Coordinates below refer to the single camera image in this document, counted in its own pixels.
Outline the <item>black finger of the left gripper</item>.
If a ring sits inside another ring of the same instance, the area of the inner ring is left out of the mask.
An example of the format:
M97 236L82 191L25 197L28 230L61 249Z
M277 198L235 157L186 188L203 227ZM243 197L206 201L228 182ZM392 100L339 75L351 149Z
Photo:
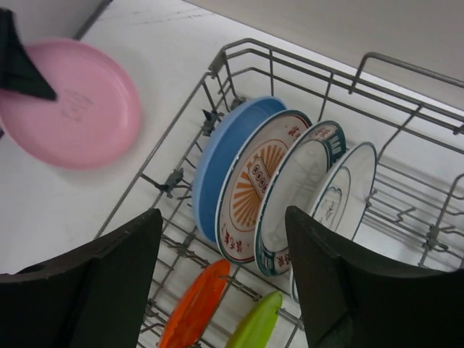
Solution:
M19 39L14 15L9 9L1 9L1 89L56 101L56 92L38 71Z

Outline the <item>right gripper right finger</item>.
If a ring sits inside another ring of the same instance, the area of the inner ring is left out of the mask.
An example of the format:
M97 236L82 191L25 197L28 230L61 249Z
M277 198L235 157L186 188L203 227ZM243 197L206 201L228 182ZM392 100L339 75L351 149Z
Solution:
M300 208L285 214L310 347L461 347L463 271L396 261Z

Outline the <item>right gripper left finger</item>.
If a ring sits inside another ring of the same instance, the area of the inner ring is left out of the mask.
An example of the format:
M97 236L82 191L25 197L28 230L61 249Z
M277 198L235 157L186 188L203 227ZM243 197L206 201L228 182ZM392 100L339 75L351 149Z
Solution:
M135 347L162 236L150 208L112 232L1 275L2 347Z

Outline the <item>pink plastic plate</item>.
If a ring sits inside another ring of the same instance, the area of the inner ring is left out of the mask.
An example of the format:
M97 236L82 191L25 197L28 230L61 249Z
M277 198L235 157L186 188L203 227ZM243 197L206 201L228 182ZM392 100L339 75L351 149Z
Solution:
M141 103L127 72L72 39L39 41L25 50L57 99L2 91L2 130L29 155L57 167L93 169L123 156L141 125Z

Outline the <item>orange plastic plate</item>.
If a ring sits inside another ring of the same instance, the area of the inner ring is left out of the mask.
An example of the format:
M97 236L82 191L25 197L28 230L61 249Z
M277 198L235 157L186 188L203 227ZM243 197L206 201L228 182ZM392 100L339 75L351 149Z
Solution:
M159 347L189 347L195 344L215 312L230 268L228 261L218 260L200 273L168 318Z

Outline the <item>green plastic plate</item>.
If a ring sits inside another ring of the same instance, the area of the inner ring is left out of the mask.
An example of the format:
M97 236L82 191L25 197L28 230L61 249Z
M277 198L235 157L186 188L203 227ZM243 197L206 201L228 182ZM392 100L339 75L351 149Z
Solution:
M278 320L283 294L274 291L264 296L241 320L226 347L266 347Z

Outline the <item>teal rimmed ceramic plate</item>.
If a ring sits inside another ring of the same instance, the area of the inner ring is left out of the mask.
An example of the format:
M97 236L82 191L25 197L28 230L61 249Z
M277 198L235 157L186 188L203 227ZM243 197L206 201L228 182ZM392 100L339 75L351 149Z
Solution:
M286 208L306 207L320 182L346 152L340 124L317 123L291 145L270 179L254 230L254 256L264 276L287 272L291 261L285 229Z

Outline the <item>orange sunburst ceramic plate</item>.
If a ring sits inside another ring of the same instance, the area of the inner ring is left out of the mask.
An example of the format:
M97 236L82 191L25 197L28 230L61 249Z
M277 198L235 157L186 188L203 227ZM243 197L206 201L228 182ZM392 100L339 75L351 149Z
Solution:
M239 265L254 260L254 230L270 179L311 125L299 110L277 112L257 126L233 158L215 212L216 243L227 261Z

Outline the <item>blue plastic plate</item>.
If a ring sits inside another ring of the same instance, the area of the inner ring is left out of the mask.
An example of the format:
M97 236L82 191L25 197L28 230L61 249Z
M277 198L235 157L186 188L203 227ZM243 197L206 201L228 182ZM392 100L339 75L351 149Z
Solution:
M215 237L215 210L225 175L239 149L270 116L286 109L274 96L244 102L229 112L212 132L204 148L192 190L193 214L200 233L212 243Z

